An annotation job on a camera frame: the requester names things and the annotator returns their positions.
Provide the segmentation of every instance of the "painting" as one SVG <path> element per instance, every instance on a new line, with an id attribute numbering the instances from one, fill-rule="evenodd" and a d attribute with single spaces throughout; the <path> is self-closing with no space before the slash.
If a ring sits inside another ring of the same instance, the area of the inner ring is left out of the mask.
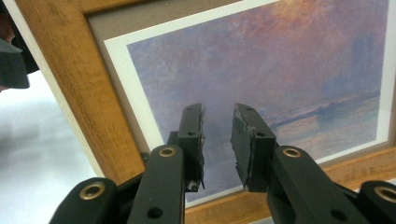
<path id="1" fill-rule="evenodd" d="M 190 204 L 241 189 L 235 103 L 318 162 L 389 140 L 395 3 L 247 2 L 106 41 L 151 149 L 177 130 L 185 106 L 205 106 L 206 189 L 188 194 Z"/>

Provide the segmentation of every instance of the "landscape painting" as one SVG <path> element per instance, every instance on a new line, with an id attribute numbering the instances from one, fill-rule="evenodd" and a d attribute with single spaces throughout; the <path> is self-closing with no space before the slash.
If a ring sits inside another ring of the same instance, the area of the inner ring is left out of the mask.
<path id="1" fill-rule="evenodd" d="M 388 16 L 389 0 L 265 4 L 124 45 L 135 74 L 126 76 L 139 82 L 122 85 L 141 86 L 164 142 L 185 106 L 205 106 L 206 189 L 188 194 L 192 202 L 241 185 L 235 103 L 257 109 L 280 145 L 316 160 L 388 132 L 378 126 L 391 102 L 381 103 Z"/>

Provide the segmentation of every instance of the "white border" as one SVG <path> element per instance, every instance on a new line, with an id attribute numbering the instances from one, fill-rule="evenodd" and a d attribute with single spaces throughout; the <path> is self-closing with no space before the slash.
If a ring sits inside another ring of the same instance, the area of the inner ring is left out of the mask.
<path id="1" fill-rule="evenodd" d="M 237 12 L 249 10 L 254 7 L 260 7 L 266 4 L 271 4 L 277 1 L 278 0 L 243 0 L 224 7 L 218 7 L 202 13 L 191 15 L 186 18 L 169 21 L 157 26 L 149 27 L 147 29 L 136 31 L 127 35 L 121 35 L 105 41 L 107 51 L 110 55 L 112 62 L 114 63 L 122 87 L 124 88 L 128 101 L 132 106 L 134 114 L 136 115 L 136 119 L 139 123 L 143 135 L 146 138 L 150 150 L 163 145 L 164 141 L 149 106 L 149 101 L 143 91 L 143 87 L 134 68 L 134 62 L 132 61 L 126 46 L 141 40 L 145 40 L 147 38 L 152 38 L 157 35 L 167 34 L 199 23 L 212 21 L 221 17 L 232 15 Z M 396 39 L 396 13 L 392 14 L 390 12 L 395 11 L 396 1 L 389 0 L 388 25 L 386 33 L 376 140 L 317 160 L 317 163 L 330 161 L 367 147 L 373 147 L 375 145 L 385 143 L 389 140 L 391 108 L 393 102 L 396 73 L 396 43 L 394 42 L 394 40 Z M 217 194 L 213 194 L 192 203 L 186 202 L 186 207 L 190 207 L 199 203 L 204 203 L 215 198 L 237 192 L 241 189 L 242 187 L 236 187 Z"/>

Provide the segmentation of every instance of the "glass pane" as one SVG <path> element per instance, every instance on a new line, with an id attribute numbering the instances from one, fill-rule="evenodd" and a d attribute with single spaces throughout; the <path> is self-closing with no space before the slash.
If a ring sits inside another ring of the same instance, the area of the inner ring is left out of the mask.
<path id="1" fill-rule="evenodd" d="M 206 107 L 206 190 L 241 189 L 234 103 L 256 108 L 280 145 L 318 161 L 389 140 L 394 2 L 239 2 L 106 41 L 151 149 L 182 108 Z"/>

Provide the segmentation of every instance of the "brass ring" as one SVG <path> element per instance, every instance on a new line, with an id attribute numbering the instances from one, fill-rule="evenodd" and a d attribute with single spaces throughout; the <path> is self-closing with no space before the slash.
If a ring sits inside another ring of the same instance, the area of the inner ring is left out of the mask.
<path id="1" fill-rule="evenodd" d="M 171 157 L 176 154 L 176 151 L 171 147 L 166 147 L 162 148 L 159 153 L 162 157 Z"/>
<path id="2" fill-rule="evenodd" d="M 301 157 L 301 152 L 294 148 L 283 149 L 283 154 L 287 155 L 288 157 L 293 157 L 293 158 Z"/>
<path id="3" fill-rule="evenodd" d="M 396 190 L 378 186 L 374 188 L 374 192 L 382 199 L 391 203 L 396 203 Z"/>
<path id="4" fill-rule="evenodd" d="M 92 200 L 105 192 L 106 185 L 103 182 L 93 182 L 79 192 L 82 200 Z"/>

